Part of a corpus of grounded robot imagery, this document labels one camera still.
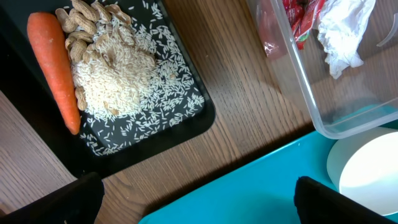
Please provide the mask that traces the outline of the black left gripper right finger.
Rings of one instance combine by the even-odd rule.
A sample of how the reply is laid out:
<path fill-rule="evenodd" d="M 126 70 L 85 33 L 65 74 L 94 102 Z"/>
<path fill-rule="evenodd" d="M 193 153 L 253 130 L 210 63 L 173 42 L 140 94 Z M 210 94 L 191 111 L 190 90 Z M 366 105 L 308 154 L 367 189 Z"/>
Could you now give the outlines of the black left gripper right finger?
<path fill-rule="evenodd" d="M 294 205 L 305 224 L 396 224 L 307 176 L 296 181 Z"/>

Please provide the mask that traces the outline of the food scraps pile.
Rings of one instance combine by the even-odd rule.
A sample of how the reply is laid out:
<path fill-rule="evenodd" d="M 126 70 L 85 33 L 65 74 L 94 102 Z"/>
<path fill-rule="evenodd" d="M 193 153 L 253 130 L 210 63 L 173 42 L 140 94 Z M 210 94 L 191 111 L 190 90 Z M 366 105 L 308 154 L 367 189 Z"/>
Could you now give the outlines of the food scraps pile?
<path fill-rule="evenodd" d="M 107 156 L 201 112 L 201 94 L 157 1 L 73 1 L 55 11 L 66 34 L 80 137 Z"/>

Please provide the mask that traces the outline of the white tissue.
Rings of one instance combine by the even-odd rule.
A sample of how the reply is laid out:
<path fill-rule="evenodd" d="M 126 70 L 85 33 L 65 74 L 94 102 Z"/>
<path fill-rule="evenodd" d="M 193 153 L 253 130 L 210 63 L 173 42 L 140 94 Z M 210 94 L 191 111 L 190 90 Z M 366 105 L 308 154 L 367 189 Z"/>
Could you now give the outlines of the white tissue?
<path fill-rule="evenodd" d="M 367 29 L 375 0 L 327 0 L 318 20 L 318 37 L 326 53 L 330 75 L 337 79 L 343 70 L 364 64 L 358 47 Z"/>

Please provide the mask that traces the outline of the white bowl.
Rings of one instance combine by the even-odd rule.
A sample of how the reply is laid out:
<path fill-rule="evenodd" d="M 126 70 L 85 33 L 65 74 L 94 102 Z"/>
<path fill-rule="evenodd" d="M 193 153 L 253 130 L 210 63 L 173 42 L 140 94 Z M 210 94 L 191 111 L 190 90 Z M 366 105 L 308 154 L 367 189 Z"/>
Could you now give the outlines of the white bowl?
<path fill-rule="evenodd" d="M 339 139 L 326 170 L 338 192 L 382 216 L 397 213 L 397 130 L 377 127 Z"/>

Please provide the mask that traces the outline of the orange carrot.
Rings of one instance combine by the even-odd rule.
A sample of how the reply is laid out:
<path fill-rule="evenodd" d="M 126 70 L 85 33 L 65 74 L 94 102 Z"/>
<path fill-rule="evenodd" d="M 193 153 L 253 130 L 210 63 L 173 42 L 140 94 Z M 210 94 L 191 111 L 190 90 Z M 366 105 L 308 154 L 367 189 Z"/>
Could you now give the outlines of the orange carrot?
<path fill-rule="evenodd" d="M 65 126 L 78 134 L 80 114 L 61 25 L 53 14 L 34 12 L 27 20 L 27 35 Z"/>

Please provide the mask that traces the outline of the red snack wrapper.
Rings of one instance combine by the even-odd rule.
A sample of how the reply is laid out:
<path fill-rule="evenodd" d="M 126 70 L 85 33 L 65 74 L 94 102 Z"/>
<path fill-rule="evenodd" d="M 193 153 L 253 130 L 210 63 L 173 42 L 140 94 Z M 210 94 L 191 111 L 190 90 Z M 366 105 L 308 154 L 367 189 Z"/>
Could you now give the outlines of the red snack wrapper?
<path fill-rule="evenodd" d="M 299 50 L 304 49 L 324 3 L 325 0 L 282 0 Z"/>

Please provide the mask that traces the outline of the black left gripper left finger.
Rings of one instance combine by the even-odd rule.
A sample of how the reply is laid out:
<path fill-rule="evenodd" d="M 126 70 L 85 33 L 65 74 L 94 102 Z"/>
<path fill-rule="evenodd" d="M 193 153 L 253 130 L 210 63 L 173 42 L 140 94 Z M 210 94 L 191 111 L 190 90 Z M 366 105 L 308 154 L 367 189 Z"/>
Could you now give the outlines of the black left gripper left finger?
<path fill-rule="evenodd" d="M 1 223 L 94 223 L 104 197 L 96 172 L 1 217 Z"/>

